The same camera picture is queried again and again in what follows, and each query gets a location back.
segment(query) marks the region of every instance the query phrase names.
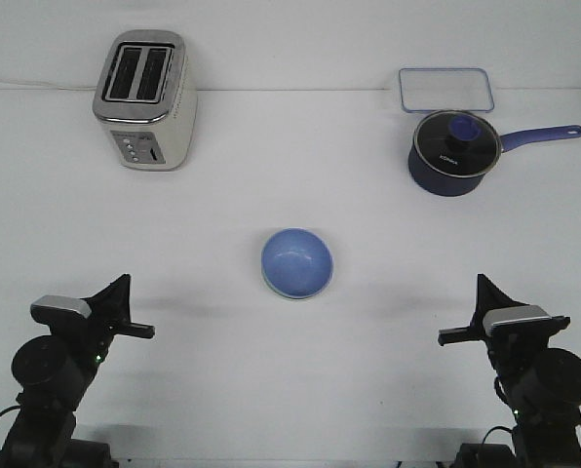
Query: bowl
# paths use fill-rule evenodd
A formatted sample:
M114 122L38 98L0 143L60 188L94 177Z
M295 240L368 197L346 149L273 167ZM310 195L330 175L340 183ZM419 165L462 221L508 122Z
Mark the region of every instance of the bowl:
M267 241L261 256L262 276L276 293L305 299L331 279L333 260L326 244L310 231L283 229Z

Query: blue saucepan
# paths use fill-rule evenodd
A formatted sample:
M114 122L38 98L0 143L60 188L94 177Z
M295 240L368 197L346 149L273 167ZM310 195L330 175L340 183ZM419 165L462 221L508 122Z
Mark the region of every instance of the blue saucepan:
M500 136L486 120L470 112L440 110L418 124L407 165L422 188L455 197L477 187L501 153L535 141L579 137L580 125Z

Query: saucepan handle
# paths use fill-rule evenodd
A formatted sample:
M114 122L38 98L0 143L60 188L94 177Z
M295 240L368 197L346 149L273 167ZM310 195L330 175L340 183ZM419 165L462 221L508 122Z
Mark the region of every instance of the saucepan handle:
M550 141L552 139L580 138L580 125L567 125L564 127L549 127L546 129L522 130L501 136L503 152L511 151L523 144L536 141Z

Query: white table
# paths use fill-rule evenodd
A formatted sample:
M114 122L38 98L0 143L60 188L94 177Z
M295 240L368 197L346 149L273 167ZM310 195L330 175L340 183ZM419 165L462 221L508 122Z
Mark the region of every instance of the white table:
M122 273L157 335L116 338L75 434L118 457L452 459L513 424L484 346L437 343L470 321L478 273L570 316L551 344L581 357L581 138L505 154L442 198L409 176L419 117L391 92L200 92L170 173L120 166L92 97L0 90L0 409L14 353L48 332L29 304ZM495 98L499 133L581 125L581 91ZM309 300L260 276L263 243L290 226L334 257Z

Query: silver toaster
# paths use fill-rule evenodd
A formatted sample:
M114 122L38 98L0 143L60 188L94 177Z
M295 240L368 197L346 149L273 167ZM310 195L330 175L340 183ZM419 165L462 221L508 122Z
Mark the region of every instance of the silver toaster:
M166 171L184 161L197 108L190 68L173 32L138 29L115 39L93 109L124 166Z

